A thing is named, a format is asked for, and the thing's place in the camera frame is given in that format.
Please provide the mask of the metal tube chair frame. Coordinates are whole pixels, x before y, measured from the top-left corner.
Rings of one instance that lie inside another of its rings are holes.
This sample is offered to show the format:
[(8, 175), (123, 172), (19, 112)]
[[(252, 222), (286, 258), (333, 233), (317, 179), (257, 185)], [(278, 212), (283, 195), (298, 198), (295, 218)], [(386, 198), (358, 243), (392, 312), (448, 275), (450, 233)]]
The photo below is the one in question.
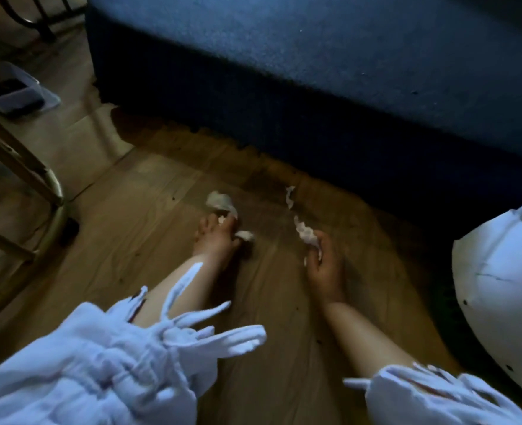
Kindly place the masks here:
[(80, 224), (70, 214), (70, 205), (54, 172), (36, 157), (0, 121), (0, 163), (51, 205), (51, 217), (34, 250), (0, 234), (0, 250), (22, 261), (25, 268), (39, 264), (57, 243), (74, 241)]

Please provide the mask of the person's right forearm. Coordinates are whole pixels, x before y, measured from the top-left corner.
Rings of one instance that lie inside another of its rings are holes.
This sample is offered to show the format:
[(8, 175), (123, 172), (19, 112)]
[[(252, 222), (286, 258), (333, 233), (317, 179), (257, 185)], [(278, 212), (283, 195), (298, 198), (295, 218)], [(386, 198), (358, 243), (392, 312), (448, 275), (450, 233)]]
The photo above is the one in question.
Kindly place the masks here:
[(323, 316), (357, 377), (370, 379), (390, 365), (411, 367), (416, 359), (354, 307), (324, 303)]

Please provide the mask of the large white tissue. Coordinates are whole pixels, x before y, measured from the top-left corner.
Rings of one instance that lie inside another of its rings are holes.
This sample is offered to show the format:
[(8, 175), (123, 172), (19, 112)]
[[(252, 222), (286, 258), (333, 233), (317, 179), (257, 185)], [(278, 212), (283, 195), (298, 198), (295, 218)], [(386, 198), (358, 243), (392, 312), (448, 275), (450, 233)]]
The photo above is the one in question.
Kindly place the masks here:
[(226, 212), (228, 215), (238, 219), (238, 211), (227, 194), (212, 191), (208, 194), (205, 204), (209, 208)]

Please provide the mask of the blue upholstered sofa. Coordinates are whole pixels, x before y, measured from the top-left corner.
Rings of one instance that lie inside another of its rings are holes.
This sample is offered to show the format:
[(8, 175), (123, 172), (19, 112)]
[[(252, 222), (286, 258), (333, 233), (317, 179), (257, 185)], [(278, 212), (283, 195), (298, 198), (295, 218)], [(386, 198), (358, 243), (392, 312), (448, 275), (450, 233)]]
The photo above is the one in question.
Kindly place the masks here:
[(522, 206), (522, 0), (89, 0), (102, 100), (460, 237)]

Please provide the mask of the person's left hand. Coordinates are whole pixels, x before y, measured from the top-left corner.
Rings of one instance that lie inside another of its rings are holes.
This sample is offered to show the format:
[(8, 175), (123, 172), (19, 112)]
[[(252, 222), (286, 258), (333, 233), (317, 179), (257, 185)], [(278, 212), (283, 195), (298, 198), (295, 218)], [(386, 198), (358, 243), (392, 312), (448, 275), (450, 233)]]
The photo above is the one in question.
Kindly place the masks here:
[(193, 256), (202, 256), (225, 270), (242, 243), (194, 243)]

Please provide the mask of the grey plastic tray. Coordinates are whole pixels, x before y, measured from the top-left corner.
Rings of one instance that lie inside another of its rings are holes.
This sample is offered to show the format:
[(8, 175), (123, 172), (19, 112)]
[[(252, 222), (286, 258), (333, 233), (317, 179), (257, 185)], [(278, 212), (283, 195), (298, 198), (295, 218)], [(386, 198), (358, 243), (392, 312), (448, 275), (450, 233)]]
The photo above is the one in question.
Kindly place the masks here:
[(21, 118), (58, 107), (59, 96), (32, 75), (10, 62), (0, 62), (0, 114)]

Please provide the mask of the dark metal chair legs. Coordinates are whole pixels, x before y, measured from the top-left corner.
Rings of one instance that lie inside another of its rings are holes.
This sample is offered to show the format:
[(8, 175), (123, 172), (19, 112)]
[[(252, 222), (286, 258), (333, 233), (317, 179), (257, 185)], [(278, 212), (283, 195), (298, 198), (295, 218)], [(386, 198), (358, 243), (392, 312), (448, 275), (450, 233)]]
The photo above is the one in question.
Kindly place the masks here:
[(34, 8), (35, 16), (29, 19), (15, 8), (12, 0), (0, 0), (0, 7), (16, 24), (38, 33), (44, 42), (56, 40), (53, 27), (75, 20), (85, 14), (88, 0), (25, 0)]

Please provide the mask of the long white tissue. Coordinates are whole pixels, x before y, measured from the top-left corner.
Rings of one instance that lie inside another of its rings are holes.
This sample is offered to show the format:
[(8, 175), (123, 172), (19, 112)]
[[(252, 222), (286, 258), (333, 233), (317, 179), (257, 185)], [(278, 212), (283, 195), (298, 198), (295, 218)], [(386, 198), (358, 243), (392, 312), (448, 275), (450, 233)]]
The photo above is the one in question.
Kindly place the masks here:
[(295, 215), (293, 217), (295, 229), (301, 239), (301, 241), (312, 247), (318, 251), (318, 260), (321, 262), (322, 260), (322, 249), (321, 244), (319, 242), (318, 237), (315, 235), (314, 229), (307, 226), (303, 221), (300, 221), (300, 218)]

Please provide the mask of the person's right hand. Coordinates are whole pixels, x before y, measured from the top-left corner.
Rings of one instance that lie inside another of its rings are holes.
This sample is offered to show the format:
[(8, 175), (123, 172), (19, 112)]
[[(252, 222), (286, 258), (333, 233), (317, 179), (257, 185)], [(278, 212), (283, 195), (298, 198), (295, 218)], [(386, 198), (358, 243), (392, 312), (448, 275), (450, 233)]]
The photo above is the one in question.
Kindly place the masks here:
[(308, 286), (314, 300), (320, 307), (332, 303), (346, 303), (347, 301), (344, 258), (339, 246), (336, 245), (336, 247), (337, 264), (330, 266), (323, 264), (320, 266), (306, 265)]

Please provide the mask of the white fringed sleeve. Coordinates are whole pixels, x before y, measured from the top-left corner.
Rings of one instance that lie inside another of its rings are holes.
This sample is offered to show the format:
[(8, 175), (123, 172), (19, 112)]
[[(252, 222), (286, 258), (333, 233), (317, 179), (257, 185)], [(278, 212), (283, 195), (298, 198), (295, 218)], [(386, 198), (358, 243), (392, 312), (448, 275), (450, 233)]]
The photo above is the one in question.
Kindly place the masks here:
[(432, 365), (389, 365), (370, 379), (344, 379), (365, 393), (373, 425), (522, 425), (522, 409), (484, 380)]
[(193, 328), (230, 301), (141, 328), (131, 318), (146, 293), (106, 312), (82, 303), (0, 364), (0, 425), (195, 425), (217, 361), (255, 350), (265, 329)]

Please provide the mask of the white bulky bag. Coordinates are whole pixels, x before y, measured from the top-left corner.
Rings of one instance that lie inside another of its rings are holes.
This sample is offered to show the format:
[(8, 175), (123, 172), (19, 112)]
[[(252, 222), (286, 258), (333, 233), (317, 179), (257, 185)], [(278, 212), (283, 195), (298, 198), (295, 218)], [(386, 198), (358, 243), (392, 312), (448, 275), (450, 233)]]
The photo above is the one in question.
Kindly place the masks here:
[(451, 271), (469, 328), (522, 389), (522, 207), (453, 242)]

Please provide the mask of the person's left forearm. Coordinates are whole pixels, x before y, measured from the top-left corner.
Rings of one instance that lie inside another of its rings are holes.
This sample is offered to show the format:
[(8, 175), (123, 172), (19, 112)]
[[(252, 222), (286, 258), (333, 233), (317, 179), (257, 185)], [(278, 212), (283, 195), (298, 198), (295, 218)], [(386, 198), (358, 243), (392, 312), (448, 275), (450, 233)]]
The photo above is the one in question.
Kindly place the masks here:
[(228, 261), (200, 254), (189, 258), (151, 289), (132, 323), (148, 328), (163, 316), (175, 318), (205, 308), (213, 287)]

